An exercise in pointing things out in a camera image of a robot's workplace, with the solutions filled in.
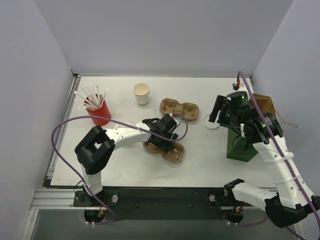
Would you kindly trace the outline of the aluminium frame rail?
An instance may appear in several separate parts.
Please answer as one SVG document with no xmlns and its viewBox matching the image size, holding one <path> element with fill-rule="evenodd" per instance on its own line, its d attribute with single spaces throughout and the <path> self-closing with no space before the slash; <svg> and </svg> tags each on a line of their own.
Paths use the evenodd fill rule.
<svg viewBox="0 0 320 240">
<path fill-rule="evenodd" d="M 73 207 L 75 193 L 72 189 L 36 189 L 31 210 L 66 210 Z"/>
</svg>

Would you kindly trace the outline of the clear plastic cup lid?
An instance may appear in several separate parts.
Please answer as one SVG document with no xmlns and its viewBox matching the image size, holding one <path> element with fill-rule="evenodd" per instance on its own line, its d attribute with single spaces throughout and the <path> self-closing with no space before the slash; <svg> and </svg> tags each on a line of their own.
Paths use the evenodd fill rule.
<svg viewBox="0 0 320 240">
<path fill-rule="evenodd" d="M 216 122 L 210 122 L 210 115 L 207 114 L 203 117 L 203 125 L 208 129 L 208 130 L 216 130 L 220 127 L 219 123 Z"/>
</svg>

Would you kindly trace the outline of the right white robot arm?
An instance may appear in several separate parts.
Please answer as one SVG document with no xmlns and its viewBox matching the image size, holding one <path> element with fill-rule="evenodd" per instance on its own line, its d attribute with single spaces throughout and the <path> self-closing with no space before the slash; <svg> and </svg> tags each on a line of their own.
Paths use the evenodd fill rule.
<svg viewBox="0 0 320 240">
<path fill-rule="evenodd" d="M 227 199 L 261 209 L 279 228 L 294 225 L 319 210 L 320 198 L 306 186 L 295 167 L 277 118 L 270 112 L 259 114 L 250 105 L 246 91 L 218 95 L 209 122 L 246 139 L 262 157 L 277 189 L 271 192 L 236 179 L 224 186 Z"/>
</svg>

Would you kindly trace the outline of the green paper takeout bag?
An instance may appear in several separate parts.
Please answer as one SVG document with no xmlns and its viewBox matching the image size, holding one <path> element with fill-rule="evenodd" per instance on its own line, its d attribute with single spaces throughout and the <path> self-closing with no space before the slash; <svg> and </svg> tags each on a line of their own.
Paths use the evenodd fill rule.
<svg viewBox="0 0 320 240">
<path fill-rule="evenodd" d="M 280 113 L 275 109 L 272 98 L 270 96 L 253 94 L 261 112 L 264 116 L 270 113 L 275 119 L 276 116 L 280 119 L 281 124 L 287 124 L 291 127 L 297 128 L 298 125 L 292 122 L 285 121 Z M 227 150 L 226 157 L 242 162 L 249 162 L 255 157 L 258 152 L 252 145 L 252 139 L 250 137 L 243 138 L 238 130 L 228 129 L 227 134 Z"/>
</svg>

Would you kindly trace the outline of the red straw holder cup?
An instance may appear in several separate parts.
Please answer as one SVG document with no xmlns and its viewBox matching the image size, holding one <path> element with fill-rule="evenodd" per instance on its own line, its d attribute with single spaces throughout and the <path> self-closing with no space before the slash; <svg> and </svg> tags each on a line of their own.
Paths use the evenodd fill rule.
<svg viewBox="0 0 320 240">
<path fill-rule="evenodd" d="M 97 116 L 97 117 L 103 117 L 108 119 L 112 118 L 105 100 L 103 101 L 103 104 L 99 109 L 96 109 L 96 110 L 86 109 L 86 111 L 90 116 Z M 92 118 L 92 121 L 97 126 L 105 126 L 110 122 L 109 120 L 101 119 L 101 118 Z"/>
</svg>

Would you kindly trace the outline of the brown pulp cup carrier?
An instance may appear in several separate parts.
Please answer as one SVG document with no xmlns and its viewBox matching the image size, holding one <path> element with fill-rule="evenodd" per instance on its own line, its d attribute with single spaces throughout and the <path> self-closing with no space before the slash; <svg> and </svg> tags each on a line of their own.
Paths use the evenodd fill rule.
<svg viewBox="0 0 320 240">
<path fill-rule="evenodd" d="M 143 147 L 152 154 L 159 154 L 161 157 L 172 164 L 178 164 L 182 161 L 185 148 L 182 144 L 174 142 L 168 152 L 164 152 L 150 142 L 143 142 Z"/>
</svg>

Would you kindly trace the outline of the stacked white paper cups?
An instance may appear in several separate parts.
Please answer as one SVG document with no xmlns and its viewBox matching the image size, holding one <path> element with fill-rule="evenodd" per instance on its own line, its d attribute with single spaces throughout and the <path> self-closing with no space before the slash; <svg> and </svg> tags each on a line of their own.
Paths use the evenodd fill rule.
<svg viewBox="0 0 320 240">
<path fill-rule="evenodd" d="M 135 95 L 135 99 L 137 104 L 140 107 L 144 107 L 149 102 L 149 93 L 150 88 L 145 83 L 138 83 L 133 87 L 133 93 Z"/>
</svg>

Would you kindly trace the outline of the white wrapped straws bundle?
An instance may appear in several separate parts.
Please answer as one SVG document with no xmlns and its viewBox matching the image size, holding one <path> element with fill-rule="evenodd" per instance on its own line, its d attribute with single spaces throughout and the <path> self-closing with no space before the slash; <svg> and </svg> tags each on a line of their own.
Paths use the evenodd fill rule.
<svg viewBox="0 0 320 240">
<path fill-rule="evenodd" d="M 104 91 L 100 91 L 99 85 L 93 85 L 91 82 L 89 84 L 85 84 L 81 88 L 81 92 L 85 95 L 82 95 L 78 91 L 74 91 L 73 93 L 76 95 L 75 101 L 80 102 L 78 98 L 83 100 L 82 108 L 95 111 L 99 110 L 103 104 L 106 102 L 105 98 L 108 92 L 106 88 Z"/>
</svg>

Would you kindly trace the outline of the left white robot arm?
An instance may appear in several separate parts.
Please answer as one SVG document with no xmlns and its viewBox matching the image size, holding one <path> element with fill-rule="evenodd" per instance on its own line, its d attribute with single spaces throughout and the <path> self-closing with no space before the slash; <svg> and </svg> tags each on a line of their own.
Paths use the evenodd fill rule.
<svg viewBox="0 0 320 240">
<path fill-rule="evenodd" d="M 165 114 L 162 118 L 144 119 L 133 127 L 104 129 L 99 125 L 94 126 L 74 150 L 85 181 L 84 199 L 92 206 L 101 203 L 101 171 L 106 167 L 113 151 L 131 144 L 150 142 L 167 153 L 179 136 L 175 133 L 179 124 L 179 120 Z"/>
</svg>

